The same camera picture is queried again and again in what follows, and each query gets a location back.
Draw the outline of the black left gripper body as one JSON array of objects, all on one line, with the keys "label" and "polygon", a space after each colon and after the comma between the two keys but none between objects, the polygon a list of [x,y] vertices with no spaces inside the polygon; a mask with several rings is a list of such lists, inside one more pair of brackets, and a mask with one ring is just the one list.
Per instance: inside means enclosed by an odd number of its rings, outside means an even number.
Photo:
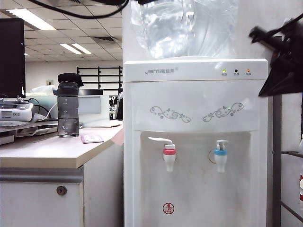
[{"label": "black left gripper body", "polygon": [[149,4],[149,3],[163,3],[165,2],[164,0],[137,0],[137,2],[140,4],[140,5],[144,5],[144,4]]}]

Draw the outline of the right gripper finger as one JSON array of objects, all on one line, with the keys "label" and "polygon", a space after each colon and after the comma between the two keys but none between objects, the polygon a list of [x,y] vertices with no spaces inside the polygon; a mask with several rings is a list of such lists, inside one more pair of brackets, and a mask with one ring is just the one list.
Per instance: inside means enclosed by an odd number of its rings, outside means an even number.
[{"label": "right gripper finger", "polygon": [[303,62],[274,51],[270,61],[271,71],[258,96],[268,97],[303,91]]}]

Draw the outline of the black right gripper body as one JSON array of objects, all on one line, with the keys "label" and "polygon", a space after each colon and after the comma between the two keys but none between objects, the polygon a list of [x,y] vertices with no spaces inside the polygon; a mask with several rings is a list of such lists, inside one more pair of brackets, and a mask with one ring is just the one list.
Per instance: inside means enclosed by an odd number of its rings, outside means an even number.
[{"label": "black right gripper body", "polygon": [[265,47],[278,51],[281,55],[286,56],[294,62],[303,61],[303,26],[290,25],[283,28],[281,33],[284,35],[283,40],[278,36],[271,35],[259,26],[251,29],[249,37],[252,43],[259,42]]}]

